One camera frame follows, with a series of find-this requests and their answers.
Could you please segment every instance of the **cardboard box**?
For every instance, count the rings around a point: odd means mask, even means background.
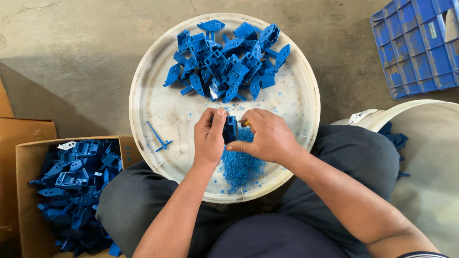
[[[142,160],[132,135],[67,138],[30,142],[16,146],[17,199],[23,258],[51,258],[60,251],[59,247],[54,245],[57,240],[56,236],[51,232],[49,223],[45,221],[41,216],[41,211],[37,208],[37,205],[43,202],[43,197],[28,182],[38,179],[40,176],[41,165],[49,146],[88,139],[118,139],[123,169]],[[59,254],[57,257],[73,257],[73,254],[67,252]],[[79,257],[90,256],[85,253]],[[94,257],[113,258],[113,256],[108,255],[107,250]]]
[[[8,95],[6,95],[5,88],[3,87],[3,83],[1,82],[0,78],[0,117],[8,117],[13,118],[13,110],[11,109],[10,99],[8,99]]]
[[[16,145],[56,138],[52,121],[0,118],[0,242],[19,233]]]

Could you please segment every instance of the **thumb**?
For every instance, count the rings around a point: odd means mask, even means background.
[[[224,108],[219,108],[217,112],[215,112],[212,120],[212,127],[210,128],[210,133],[213,135],[222,135],[223,127],[225,126],[226,122],[226,111]]]
[[[235,140],[226,145],[226,150],[245,152],[247,154],[252,155],[253,153],[255,153],[255,145],[251,142],[246,142],[243,140]]]

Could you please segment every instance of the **hand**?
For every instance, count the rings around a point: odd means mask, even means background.
[[[245,152],[284,167],[305,151],[297,143],[284,119],[268,110],[248,110],[242,119],[250,123],[250,130],[255,134],[253,142],[233,141],[226,145],[226,150]]]
[[[199,166],[212,172],[220,162],[223,154],[223,126],[226,122],[226,111],[208,108],[195,124],[195,159],[193,166]]]

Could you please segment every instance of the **forearm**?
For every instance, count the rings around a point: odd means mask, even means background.
[[[212,172],[193,165],[143,235],[134,258],[188,255],[196,216]]]
[[[306,150],[285,166],[311,187],[344,227],[363,243],[369,245],[406,234],[423,236],[394,206]]]

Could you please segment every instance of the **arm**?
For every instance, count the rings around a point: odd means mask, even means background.
[[[223,154],[224,109],[208,108],[195,125],[195,158],[161,212],[144,233],[133,257],[186,257],[202,196]]]
[[[253,143],[234,141],[228,151],[243,151],[278,163],[301,178],[324,201],[343,226],[363,242],[372,257],[438,252],[427,237],[394,206],[347,174],[308,153],[285,121],[253,109],[242,119],[251,124]]]

